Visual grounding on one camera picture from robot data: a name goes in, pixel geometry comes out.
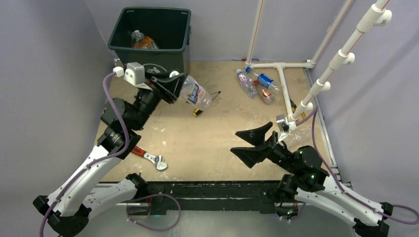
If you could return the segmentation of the white blue label bottle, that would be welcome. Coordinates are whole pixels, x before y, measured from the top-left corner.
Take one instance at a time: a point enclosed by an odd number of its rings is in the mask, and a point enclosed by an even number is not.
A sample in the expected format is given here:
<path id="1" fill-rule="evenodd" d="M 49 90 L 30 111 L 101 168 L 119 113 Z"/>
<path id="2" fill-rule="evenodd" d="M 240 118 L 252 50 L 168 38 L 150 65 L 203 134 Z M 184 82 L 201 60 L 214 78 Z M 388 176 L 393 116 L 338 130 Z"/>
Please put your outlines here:
<path id="1" fill-rule="evenodd" d="M 210 99 L 210 94 L 192 76 L 187 74 L 178 98 L 183 98 L 187 103 L 199 108 Z"/>

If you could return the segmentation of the large orange bottle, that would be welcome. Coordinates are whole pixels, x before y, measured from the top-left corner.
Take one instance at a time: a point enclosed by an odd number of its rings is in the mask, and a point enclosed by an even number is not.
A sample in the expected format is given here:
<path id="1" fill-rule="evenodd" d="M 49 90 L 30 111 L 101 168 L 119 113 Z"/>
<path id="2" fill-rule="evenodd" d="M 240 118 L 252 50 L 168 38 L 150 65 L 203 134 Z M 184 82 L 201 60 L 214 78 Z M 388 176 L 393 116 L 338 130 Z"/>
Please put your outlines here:
<path id="1" fill-rule="evenodd" d="M 131 33 L 131 44 L 133 48 L 159 49 L 158 45 L 152 38 L 145 36 L 139 30 L 135 30 Z"/>

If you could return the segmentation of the red white crushed bottle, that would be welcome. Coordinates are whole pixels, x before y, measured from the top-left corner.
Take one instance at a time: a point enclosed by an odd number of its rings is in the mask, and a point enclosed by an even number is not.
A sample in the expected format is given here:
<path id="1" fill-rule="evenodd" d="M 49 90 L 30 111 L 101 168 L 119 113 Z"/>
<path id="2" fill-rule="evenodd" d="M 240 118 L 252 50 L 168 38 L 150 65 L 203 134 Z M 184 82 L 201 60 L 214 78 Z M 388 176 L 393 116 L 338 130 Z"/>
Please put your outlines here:
<path id="1" fill-rule="evenodd" d="M 275 97 L 267 88 L 261 85 L 258 81 L 254 81 L 253 85 L 257 91 L 258 96 L 266 105 L 273 104 Z"/>

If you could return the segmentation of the purple label small bottle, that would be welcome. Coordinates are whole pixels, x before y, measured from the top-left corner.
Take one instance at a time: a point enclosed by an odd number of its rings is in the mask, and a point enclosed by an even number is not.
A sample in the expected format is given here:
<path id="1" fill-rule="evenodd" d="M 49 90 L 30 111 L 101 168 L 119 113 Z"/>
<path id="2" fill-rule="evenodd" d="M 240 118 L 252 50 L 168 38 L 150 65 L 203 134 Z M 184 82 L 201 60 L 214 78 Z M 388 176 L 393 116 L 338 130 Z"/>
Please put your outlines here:
<path id="1" fill-rule="evenodd" d="M 236 75 L 242 91 L 250 98 L 254 98 L 257 95 L 257 90 L 253 84 L 253 80 L 241 69 L 236 70 Z"/>

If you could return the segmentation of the crushed clear bottle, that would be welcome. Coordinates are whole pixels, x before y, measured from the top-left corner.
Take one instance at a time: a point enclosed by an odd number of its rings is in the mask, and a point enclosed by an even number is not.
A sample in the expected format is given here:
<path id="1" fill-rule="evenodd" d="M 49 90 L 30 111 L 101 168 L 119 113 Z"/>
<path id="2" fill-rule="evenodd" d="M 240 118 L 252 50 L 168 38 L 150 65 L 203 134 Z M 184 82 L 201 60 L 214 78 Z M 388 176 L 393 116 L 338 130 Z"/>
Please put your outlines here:
<path id="1" fill-rule="evenodd" d="M 303 127 L 294 130 L 286 139 L 285 142 L 290 147 L 312 145 L 312 128 Z"/>

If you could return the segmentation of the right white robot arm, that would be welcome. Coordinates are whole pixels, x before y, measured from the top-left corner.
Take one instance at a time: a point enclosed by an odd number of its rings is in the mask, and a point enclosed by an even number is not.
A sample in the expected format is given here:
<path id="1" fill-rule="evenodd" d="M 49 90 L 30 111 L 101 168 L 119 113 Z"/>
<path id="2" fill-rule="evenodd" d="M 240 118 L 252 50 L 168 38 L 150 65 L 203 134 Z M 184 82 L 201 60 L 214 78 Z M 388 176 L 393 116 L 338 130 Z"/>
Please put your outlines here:
<path id="1" fill-rule="evenodd" d="M 236 136 L 251 147 L 230 150 L 249 168 L 268 159 L 287 171 L 279 186 L 266 193 L 269 197 L 279 202 L 309 203 L 345 221 L 361 237 L 388 236 L 385 221 L 392 214 L 391 204 L 369 200 L 343 186 L 322 168 L 323 161 L 314 147 L 303 146 L 291 152 L 276 131 L 266 139 L 272 125 L 268 122 L 259 128 L 237 131 Z"/>

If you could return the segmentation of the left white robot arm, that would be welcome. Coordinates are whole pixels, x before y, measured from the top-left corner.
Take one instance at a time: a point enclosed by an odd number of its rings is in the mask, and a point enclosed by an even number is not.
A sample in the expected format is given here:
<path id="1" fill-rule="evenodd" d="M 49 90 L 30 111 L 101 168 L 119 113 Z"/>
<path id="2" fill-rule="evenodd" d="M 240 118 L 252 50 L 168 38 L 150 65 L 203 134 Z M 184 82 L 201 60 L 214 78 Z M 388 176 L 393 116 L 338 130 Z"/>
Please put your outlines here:
<path id="1" fill-rule="evenodd" d="M 134 102 L 108 97 L 101 115 L 106 124 L 104 133 L 84 162 L 57 190 L 38 196 L 33 206 L 43 216 L 39 235 L 50 226 L 61 237 L 80 233 L 98 214 L 124 202 L 153 200 L 160 196 L 152 193 L 148 183 L 139 174 L 129 174 L 119 183 L 104 191 L 92 193 L 100 180 L 134 149 L 140 140 L 140 131 L 160 102 L 176 102 L 188 74 L 172 71 L 163 74 L 146 73 L 140 81 Z"/>

